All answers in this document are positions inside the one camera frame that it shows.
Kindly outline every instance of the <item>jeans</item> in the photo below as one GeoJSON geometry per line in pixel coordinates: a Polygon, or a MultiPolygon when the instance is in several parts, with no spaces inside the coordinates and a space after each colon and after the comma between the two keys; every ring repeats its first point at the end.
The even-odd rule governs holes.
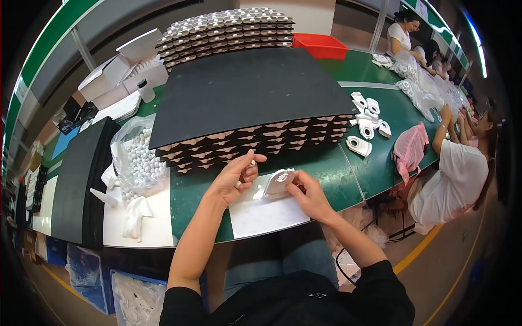
{"type": "Polygon", "coordinates": [[[301,270],[323,275],[339,288],[319,222],[236,241],[225,274],[225,299],[248,283],[301,270]]]}

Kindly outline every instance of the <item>black sleeve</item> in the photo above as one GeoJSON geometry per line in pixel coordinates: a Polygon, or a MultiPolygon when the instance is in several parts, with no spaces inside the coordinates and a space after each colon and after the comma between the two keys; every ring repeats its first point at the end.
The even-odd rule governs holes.
{"type": "Polygon", "coordinates": [[[160,326],[201,325],[208,317],[203,300],[187,287],[173,287],[165,292],[160,326]]]}
{"type": "Polygon", "coordinates": [[[359,310],[364,312],[360,317],[369,324],[413,324],[415,308],[388,260],[362,268],[355,284],[353,299],[365,306],[359,310]]]}

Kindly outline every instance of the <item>black shirt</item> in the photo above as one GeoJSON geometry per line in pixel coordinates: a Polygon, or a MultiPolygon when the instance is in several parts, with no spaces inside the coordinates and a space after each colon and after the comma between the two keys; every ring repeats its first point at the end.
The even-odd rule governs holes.
{"type": "Polygon", "coordinates": [[[160,326],[169,325],[412,325],[415,309],[389,261],[365,267],[353,293],[339,292],[308,271],[239,289],[209,314],[186,287],[165,293],[160,326]]]}

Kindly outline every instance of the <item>blue plastic bin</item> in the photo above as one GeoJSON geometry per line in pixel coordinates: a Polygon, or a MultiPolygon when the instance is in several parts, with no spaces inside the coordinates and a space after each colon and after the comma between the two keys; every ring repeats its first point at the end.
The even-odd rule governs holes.
{"type": "Polygon", "coordinates": [[[117,294],[117,291],[115,289],[115,284],[112,279],[114,274],[128,276],[135,280],[140,280],[140,281],[148,282],[148,283],[152,283],[152,284],[161,284],[161,285],[165,286],[165,291],[167,290],[167,283],[165,281],[159,281],[159,280],[150,279],[148,277],[144,277],[144,276],[140,276],[140,275],[134,275],[134,274],[125,273],[125,272],[121,272],[121,271],[117,271],[117,270],[111,270],[111,286],[112,286],[112,293],[113,293],[113,298],[114,298],[114,310],[116,312],[116,319],[118,321],[118,326],[126,326],[127,324],[125,322],[125,318],[123,317],[123,312],[120,307],[120,297],[117,294]]]}
{"type": "Polygon", "coordinates": [[[67,244],[67,265],[71,287],[105,315],[114,313],[110,271],[92,250],[67,244]]]}
{"type": "Polygon", "coordinates": [[[67,242],[45,236],[45,245],[47,247],[47,263],[65,266],[67,262],[67,242]]]}

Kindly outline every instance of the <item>pink mesh bag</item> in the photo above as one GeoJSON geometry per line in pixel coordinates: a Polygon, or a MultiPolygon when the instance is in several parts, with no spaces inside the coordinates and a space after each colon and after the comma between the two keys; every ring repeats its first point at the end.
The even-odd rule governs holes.
{"type": "Polygon", "coordinates": [[[419,173],[421,171],[419,163],[424,157],[424,151],[429,143],[428,133],[422,121],[401,133],[395,141],[391,159],[395,161],[397,171],[402,176],[405,185],[410,179],[410,172],[418,170],[419,173]]]}

